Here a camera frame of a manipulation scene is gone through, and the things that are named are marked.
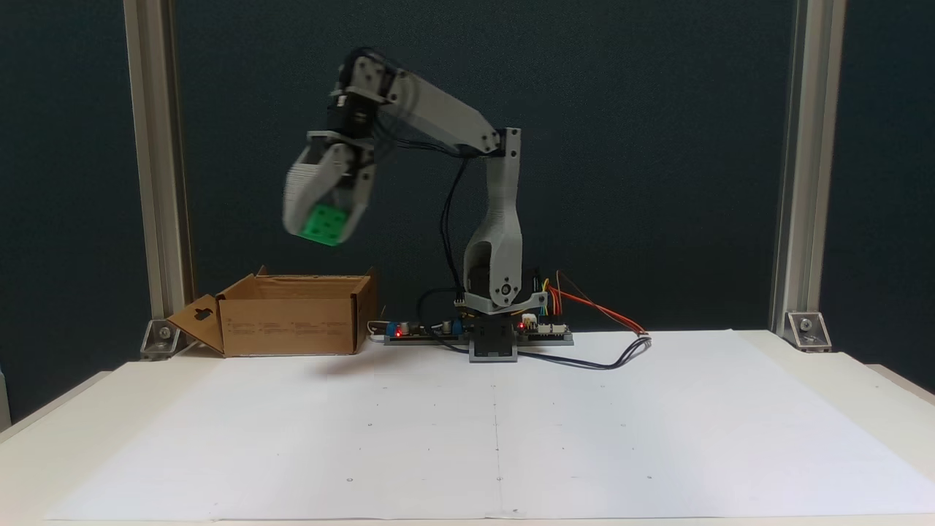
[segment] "green cube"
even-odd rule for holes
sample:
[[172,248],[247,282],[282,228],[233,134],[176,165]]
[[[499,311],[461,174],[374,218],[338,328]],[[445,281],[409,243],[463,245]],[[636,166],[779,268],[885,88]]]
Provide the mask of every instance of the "green cube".
[[341,230],[347,221],[348,214],[343,210],[323,204],[316,205],[299,236],[309,241],[336,246],[340,243]]

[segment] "dark backdrop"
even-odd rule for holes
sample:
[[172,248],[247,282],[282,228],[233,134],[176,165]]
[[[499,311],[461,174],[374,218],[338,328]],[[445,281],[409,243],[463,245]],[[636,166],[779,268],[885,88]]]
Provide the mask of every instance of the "dark backdrop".
[[[525,263],[564,269],[651,329],[765,328],[784,133],[790,0],[179,3],[198,288],[273,272],[381,273],[394,319],[448,285],[437,221],[457,161],[399,152],[337,248],[285,233],[281,188],[324,125],[337,67],[378,47],[524,129]],[[481,163],[452,212],[462,249]],[[574,310],[576,329],[607,327]]]
[[831,341],[935,390],[935,3],[850,2],[822,311]]
[[13,419],[150,316],[121,2],[0,2],[0,368]]

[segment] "gray 3d-printed robot arm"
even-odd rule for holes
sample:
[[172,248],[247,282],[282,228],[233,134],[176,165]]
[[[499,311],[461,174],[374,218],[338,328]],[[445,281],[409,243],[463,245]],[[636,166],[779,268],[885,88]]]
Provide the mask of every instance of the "gray 3d-printed robot arm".
[[[379,113],[405,122],[452,153],[487,164],[488,209],[465,250],[463,305],[495,314],[539,307],[544,293],[514,303],[523,289],[523,235],[516,214],[518,128],[494,129],[457,98],[370,49],[348,55],[328,107],[327,131],[309,132],[309,144],[286,177],[286,230],[328,245],[346,241],[367,208],[376,159],[372,139]],[[382,130],[390,134],[391,130]]]

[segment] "cardboard box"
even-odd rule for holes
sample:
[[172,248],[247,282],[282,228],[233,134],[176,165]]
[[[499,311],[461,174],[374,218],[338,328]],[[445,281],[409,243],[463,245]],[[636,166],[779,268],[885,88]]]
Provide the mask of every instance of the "cardboard box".
[[225,357],[351,355],[377,315],[365,276],[270,276],[263,267],[168,321]]

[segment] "white paper sheet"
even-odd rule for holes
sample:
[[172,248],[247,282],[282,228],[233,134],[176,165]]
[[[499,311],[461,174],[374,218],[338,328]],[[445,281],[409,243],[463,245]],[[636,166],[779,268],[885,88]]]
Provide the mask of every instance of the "white paper sheet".
[[613,372],[378,345],[228,359],[48,518],[897,513],[935,513],[935,484],[737,335],[692,331]]

